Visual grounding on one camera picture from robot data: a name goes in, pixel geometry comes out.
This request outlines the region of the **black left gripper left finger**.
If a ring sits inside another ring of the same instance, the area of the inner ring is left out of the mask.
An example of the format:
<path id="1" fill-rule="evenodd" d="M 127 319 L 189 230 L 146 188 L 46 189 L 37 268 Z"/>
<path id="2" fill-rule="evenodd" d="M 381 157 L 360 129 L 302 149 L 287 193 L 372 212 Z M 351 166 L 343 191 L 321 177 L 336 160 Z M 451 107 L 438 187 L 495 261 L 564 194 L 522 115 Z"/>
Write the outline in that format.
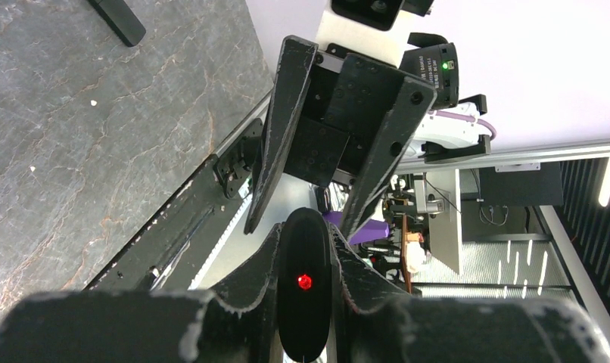
<path id="1" fill-rule="evenodd" d="M 258 251 L 210 288 L 225 310 L 246 313 L 261 304 L 275 274 L 282 227 L 275 224 Z"/>

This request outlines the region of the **black remote with buttons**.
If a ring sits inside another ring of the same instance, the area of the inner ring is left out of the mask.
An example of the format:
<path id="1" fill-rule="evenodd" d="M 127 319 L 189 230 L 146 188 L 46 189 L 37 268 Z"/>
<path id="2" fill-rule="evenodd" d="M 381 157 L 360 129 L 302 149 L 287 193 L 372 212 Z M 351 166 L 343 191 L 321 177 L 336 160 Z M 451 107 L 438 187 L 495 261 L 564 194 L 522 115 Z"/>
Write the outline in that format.
<path id="1" fill-rule="evenodd" d="M 294 361 L 316 360 L 331 321 L 330 237 L 326 220 L 309 208 L 293 211 L 279 238 L 279 336 Z"/>

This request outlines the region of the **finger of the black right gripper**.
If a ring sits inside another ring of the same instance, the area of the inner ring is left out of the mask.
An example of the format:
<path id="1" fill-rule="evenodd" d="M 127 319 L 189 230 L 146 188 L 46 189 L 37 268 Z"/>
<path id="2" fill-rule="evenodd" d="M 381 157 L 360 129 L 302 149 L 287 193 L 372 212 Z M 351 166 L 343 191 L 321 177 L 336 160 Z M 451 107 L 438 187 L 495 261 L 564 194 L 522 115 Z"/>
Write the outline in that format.
<path id="1" fill-rule="evenodd" d="M 244 233 L 252 234 L 279 183 L 310 86 L 318 45 L 298 36 L 282 41 L 274 87 L 253 172 L 252 200 Z"/>
<path id="2" fill-rule="evenodd" d="M 390 174 L 398 166 L 403 152 L 419 124 L 430 110 L 437 92 L 434 86 L 417 76 L 404 76 L 393 105 L 367 153 L 355 184 L 344 205 L 339 231 L 347 238 L 365 224 L 368 206 L 382 192 Z"/>

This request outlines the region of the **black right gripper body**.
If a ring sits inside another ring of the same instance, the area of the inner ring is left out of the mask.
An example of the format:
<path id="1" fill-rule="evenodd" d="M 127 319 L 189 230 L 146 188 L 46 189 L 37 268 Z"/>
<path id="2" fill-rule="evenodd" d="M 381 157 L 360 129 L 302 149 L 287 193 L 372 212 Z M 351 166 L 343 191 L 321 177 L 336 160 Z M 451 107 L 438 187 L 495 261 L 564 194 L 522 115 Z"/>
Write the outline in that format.
<path id="1" fill-rule="evenodd" d="M 363 54 L 285 44 L 282 62 L 310 68 L 284 172 L 311 184 L 354 187 L 409 72 Z"/>

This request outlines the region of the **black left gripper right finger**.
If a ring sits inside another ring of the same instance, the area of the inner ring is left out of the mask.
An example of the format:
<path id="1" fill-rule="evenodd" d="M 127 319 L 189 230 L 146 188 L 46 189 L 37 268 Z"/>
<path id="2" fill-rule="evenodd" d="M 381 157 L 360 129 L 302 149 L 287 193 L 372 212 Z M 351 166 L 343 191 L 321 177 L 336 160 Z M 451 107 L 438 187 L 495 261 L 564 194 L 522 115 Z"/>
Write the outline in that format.
<path id="1" fill-rule="evenodd" d="M 372 313 L 391 300 L 411 297 L 361 259 L 336 225 L 328 222 L 327 226 L 331 262 L 338 268 L 341 297 L 350 310 L 360 314 Z"/>

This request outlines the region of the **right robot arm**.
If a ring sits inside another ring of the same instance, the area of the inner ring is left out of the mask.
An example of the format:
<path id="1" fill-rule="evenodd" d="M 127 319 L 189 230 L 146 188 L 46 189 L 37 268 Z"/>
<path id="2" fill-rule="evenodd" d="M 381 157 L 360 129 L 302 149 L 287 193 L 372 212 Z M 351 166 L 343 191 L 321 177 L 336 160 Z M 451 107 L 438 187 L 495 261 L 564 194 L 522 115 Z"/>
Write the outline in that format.
<path id="1" fill-rule="evenodd" d="M 283 39 L 246 233 L 257 229 L 285 173 L 349 186 L 340 230 L 350 237 L 366 224 L 422 120 L 461 104 L 455 45 L 427 33 L 411 33 L 408 44 L 392 66 L 351 48 L 320 51 L 298 36 Z"/>

